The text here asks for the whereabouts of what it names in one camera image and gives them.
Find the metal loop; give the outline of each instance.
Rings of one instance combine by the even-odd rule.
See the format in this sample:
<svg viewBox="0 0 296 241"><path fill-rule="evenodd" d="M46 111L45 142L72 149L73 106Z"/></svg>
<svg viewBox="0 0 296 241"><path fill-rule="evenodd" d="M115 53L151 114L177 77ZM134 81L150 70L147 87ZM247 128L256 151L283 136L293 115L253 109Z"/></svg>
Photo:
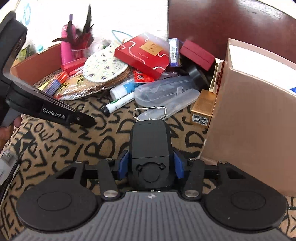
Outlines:
<svg viewBox="0 0 296 241"><path fill-rule="evenodd" d="M164 109L164 114L157 120L163 120L166 117L166 107L164 106L159 106L159 107L143 107L143 108L136 108L133 111L133 118L137 121L142 121L138 117L136 117L136 111L137 110L153 110L153 109Z"/></svg>

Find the crosshair symbol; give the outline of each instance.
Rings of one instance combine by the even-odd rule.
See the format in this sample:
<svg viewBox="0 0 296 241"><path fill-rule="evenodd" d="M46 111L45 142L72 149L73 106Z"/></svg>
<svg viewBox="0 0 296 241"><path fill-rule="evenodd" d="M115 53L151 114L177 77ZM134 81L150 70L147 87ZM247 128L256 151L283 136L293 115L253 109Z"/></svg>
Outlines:
<svg viewBox="0 0 296 241"><path fill-rule="evenodd" d="M149 194L148 198L153 199L153 198L156 198L156 196L154 194Z"/></svg>

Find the gold box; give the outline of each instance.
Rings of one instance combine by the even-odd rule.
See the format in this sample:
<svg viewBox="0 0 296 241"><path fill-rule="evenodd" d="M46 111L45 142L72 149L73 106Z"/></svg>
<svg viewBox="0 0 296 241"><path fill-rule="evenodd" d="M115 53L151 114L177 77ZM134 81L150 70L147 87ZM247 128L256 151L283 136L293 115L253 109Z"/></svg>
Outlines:
<svg viewBox="0 0 296 241"><path fill-rule="evenodd" d="M217 95L213 92L202 90L191 110L190 122L192 124L208 128L212 118L216 98Z"/></svg>

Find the gray ribbed panel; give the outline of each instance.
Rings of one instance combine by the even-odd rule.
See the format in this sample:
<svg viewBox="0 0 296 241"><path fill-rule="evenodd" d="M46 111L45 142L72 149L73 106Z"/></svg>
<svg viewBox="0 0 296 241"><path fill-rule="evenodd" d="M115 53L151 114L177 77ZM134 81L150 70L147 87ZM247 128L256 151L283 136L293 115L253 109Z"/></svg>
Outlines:
<svg viewBox="0 0 296 241"><path fill-rule="evenodd" d="M259 234L240 234L227 230L209 219L199 203L184 201L176 192L127 192L119 201L104 203L96 217L77 230L60 234L42 234L26 229L14 240L284 241L290 239L277 229Z"/></svg>

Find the human hand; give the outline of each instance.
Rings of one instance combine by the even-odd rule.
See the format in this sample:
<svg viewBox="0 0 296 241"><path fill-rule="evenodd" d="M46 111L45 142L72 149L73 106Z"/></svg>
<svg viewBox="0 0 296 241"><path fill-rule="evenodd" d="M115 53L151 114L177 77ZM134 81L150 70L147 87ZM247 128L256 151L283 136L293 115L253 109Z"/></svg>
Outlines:
<svg viewBox="0 0 296 241"><path fill-rule="evenodd" d="M5 146L6 142L11 138L13 130L15 127L20 127L22 122L22 117L18 116L8 127L0 127L0 152L2 151L3 147Z"/></svg>

